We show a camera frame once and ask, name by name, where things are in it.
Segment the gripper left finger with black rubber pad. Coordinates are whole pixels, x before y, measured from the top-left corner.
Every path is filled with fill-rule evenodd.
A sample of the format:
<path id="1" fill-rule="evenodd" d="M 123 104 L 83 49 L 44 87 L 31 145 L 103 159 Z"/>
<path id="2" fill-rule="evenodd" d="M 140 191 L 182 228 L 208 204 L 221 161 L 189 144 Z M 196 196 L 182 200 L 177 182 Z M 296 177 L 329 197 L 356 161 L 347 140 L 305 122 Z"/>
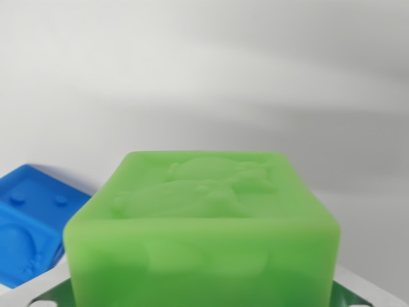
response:
<path id="1" fill-rule="evenodd" d="M 66 257 L 46 273 L 1 294 L 1 306 L 73 306 Z"/>

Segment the gripper right finger with black rubber pad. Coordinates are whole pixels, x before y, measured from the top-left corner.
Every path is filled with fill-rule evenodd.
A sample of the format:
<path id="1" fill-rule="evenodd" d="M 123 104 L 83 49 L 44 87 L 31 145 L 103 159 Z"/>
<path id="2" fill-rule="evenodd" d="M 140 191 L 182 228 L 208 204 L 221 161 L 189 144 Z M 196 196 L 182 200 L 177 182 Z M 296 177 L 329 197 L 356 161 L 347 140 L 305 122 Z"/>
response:
<path id="1" fill-rule="evenodd" d="M 333 306 L 408 306 L 408 303 L 337 264 Z"/>

